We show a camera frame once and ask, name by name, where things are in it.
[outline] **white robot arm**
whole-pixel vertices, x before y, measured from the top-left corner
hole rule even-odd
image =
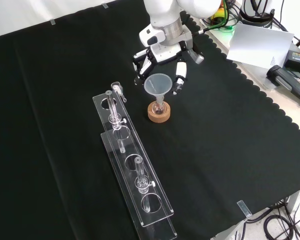
[[[193,50],[192,33],[187,26],[182,25],[180,12],[185,10],[193,17],[208,18],[219,9],[221,1],[144,0],[150,24],[139,33],[140,40],[147,49],[133,56],[137,78],[144,81],[156,64],[177,59],[176,79],[172,92],[173,94],[180,92],[187,74],[187,65],[181,53],[188,51],[197,64],[204,60],[199,52]]]
[[[221,0],[144,0],[150,16],[150,25],[140,32],[145,47],[175,39],[182,33],[180,11],[185,10],[195,18],[212,16],[220,7]]]

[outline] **black cloth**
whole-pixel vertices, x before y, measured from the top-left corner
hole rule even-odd
[[[300,189],[298,126],[206,35],[194,40],[202,64],[183,53],[188,81],[180,95],[165,98],[170,119],[151,122],[147,107],[154,99],[134,85],[132,66],[132,55],[144,49],[139,32],[149,16],[141,0],[108,6],[10,36],[77,239],[137,239],[92,101],[116,81],[174,209],[178,239],[209,239],[237,224],[245,218],[240,200],[256,213]],[[174,78],[176,64],[153,72]]]
[[[0,38],[0,240],[75,240],[11,37]]]

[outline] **clear acrylic rack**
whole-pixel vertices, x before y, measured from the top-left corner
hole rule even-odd
[[[93,97],[105,130],[103,144],[139,238],[174,239],[177,233],[169,219],[174,210],[121,97],[116,90]]]

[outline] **test tube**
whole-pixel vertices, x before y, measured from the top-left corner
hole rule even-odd
[[[113,129],[120,129],[121,123],[118,114],[117,114],[117,109],[115,105],[114,98],[112,97],[112,91],[108,90],[105,92],[106,94],[106,99],[108,101],[109,105],[109,110],[110,110],[110,119],[111,119],[111,124]]]
[[[115,130],[114,132],[116,134],[116,139],[118,139],[118,145],[119,145],[120,153],[124,154],[126,152],[126,149],[125,149],[124,141],[121,140],[122,135],[120,133],[120,130]]]
[[[148,187],[149,183],[145,175],[144,161],[141,157],[137,156],[134,159],[134,163],[135,163],[135,170],[137,174],[137,181],[136,181],[137,187],[141,194],[146,194],[149,191],[149,187]],[[142,204],[143,204],[144,211],[146,213],[149,213],[150,203],[149,203],[149,197],[147,195],[144,196]]]
[[[139,192],[141,194],[146,194],[149,191],[149,183],[148,183],[148,179],[146,178],[145,175],[145,166],[144,166],[144,160],[137,156],[134,159],[134,164],[135,164],[135,170],[136,170],[136,174],[137,174],[137,188],[139,189]]]

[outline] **power adapter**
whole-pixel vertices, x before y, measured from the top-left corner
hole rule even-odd
[[[300,72],[300,52],[289,50],[284,66],[293,69],[295,72]]]

